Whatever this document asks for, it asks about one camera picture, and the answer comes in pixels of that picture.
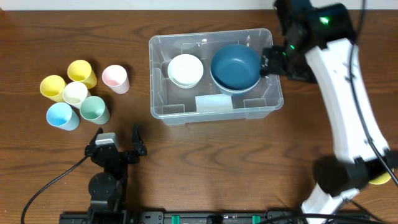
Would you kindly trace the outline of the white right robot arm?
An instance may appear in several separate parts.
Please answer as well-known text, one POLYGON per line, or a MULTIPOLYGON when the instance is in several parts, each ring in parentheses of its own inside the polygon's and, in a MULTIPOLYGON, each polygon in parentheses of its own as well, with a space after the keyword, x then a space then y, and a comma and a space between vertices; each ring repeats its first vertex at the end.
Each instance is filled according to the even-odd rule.
POLYGON ((314 162, 316 186, 302 206, 302 221, 337 219, 341 205, 386 175, 395 180, 397 153, 373 115, 358 59, 360 26, 340 3, 314 7, 309 0, 276 0, 284 43, 262 52, 261 75, 317 83, 333 135, 332 156, 314 162))

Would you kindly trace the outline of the white small bowl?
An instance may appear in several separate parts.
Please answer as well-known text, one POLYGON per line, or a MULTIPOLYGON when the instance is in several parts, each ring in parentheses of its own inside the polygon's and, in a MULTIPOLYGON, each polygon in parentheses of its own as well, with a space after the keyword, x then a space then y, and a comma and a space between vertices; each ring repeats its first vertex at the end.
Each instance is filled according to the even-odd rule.
POLYGON ((204 73, 204 66, 196 56, 181 54, 170 61, 167 73, 175 85, 188 89, 197 85, 201 80, 204 73))

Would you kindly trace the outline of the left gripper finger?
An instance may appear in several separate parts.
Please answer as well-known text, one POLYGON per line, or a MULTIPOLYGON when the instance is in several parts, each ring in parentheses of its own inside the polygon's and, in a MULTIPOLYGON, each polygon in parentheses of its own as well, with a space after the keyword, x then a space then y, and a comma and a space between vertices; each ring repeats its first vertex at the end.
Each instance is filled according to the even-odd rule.
POLYGON ((139 125, 137 123, 134 124, 133 133, 132 133, 132 144, 137 151, 138 156, 146 156, 147 148, 144 144, 144 141, 141 138, 139 133, 139 125))
POLYGON ((103 134, 103 128, 98 128, 94 137, 91 139, 91 141, 85 147, 85 156, 86 157, 92 157, 94 155, 94 153, 96 152, 97 146, 96 146, 95 141, 99 134, 103 134))

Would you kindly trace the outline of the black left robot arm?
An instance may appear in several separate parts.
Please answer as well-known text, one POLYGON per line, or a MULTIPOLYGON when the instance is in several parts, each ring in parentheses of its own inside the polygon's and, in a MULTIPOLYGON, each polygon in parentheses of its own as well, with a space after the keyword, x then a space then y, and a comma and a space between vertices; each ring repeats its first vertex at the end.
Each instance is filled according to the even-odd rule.
POLYGON ((139 158, 147 154, 137 123, 133 127, 131 142, 130 151, 120 151, 116 134, 104 133, 103 129, 99 128, 85 147, 85 155, 103 168, 103 171, 94 175, 88 184, 91 208, 116 212, 125 203, 127 167, 139 163, 139 158))

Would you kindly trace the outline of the blue bowl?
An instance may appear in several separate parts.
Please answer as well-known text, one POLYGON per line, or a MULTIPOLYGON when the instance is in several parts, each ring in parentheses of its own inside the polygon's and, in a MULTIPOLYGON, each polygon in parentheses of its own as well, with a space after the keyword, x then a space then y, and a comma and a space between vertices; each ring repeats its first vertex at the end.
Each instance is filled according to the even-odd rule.
POLYGON ((213 80, 232 90, 242 90, 261 79, 261 58, 250 47, 241 44, 224 46, 217 51, 210 65, 213 80))
POLYGON ((253 90, 254 87, 256 86, 256 84, 253 85, 253 86, 250 86, 249 88, 245 88, 243 90, 232 90, 232 89, 223 87, 223 86, 221 86, 218 83, 215 83, 215 86, 219 89, 219 91, 221 93, 223 93, 225 95, 228 95, 228 96, 242 96, 242 95, 245 95, 246 93, 250 92, 251 90, 253 90))

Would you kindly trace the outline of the beige bowl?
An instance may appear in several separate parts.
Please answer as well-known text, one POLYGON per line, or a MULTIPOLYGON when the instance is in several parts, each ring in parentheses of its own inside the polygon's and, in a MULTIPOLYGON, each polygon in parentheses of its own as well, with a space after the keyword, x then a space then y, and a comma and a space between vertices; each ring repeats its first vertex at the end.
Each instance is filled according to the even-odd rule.
POLYGON ((224 86, 222 86, 221 84, 219 84, 216 80, 213 80, 214 84, 218 87, 218 89, 220 90, 220 92, 224 93, 225 95, 243 95, 246 94, 247 92, 251 91, 259 82, 260 80, 258 80, 255 84, 253 84, 252 86, 242 89, 242 90, 232 90, 229 88, 226 88, 224 86))

